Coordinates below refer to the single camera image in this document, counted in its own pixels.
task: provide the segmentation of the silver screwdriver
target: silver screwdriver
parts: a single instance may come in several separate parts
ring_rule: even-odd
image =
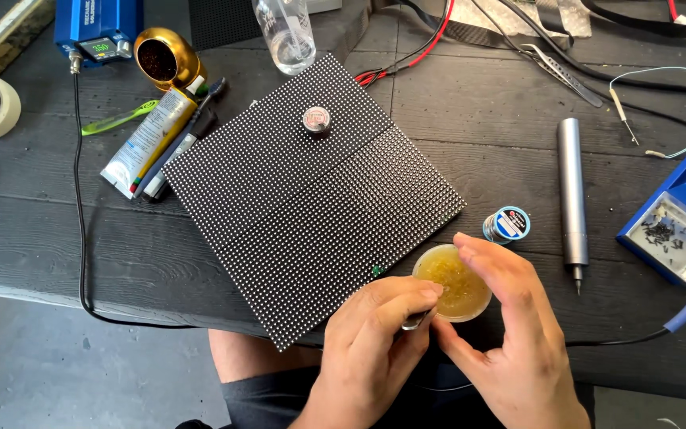
[[[563,213],[563,257],[564,263],[572,266],[576,292],[581,295],[583,268],[589,265],[589,255],[586,245],[584,181],[578,119],[568,118],[558,124],[557,151],[560,167],[560,208]]]

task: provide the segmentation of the tube of flux paste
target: tube of flux paste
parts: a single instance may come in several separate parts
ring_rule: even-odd
[[[169,89],[100,173],[126,198],[134,197],[139,178],[174,141],[195,112],[197,103],[193,94],[204,80],[203,76],[197,76],[186,91]]]

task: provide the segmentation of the hand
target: hand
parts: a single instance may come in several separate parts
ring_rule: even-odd
[[[505,341],[481,353],[435,319],[438,345],[478,388],[508,429],[588,429],[578,403],[563,331],[534,266],[497,244],[454,236],[460,259],[478,273],[501,303]]]
[[[291,427],[370,427],[385,414],[428,349],[428,329],[443,287],[414,277],[376,280],[348,298],[325,329],[322,369]],[[406,317],[430,313],[393,336]]]

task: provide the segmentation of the blue soldering station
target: blue soldering station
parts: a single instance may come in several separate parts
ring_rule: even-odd
[[[71,72],[131,58],[142,7],[142,0],[57,0],[54,42]]]

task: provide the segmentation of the plastic water bottle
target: plastic water bottle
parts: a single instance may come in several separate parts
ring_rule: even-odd
[[[253,0],[253,10],[282,73],[297,75],[314,63],[316,45],[306,0]]]

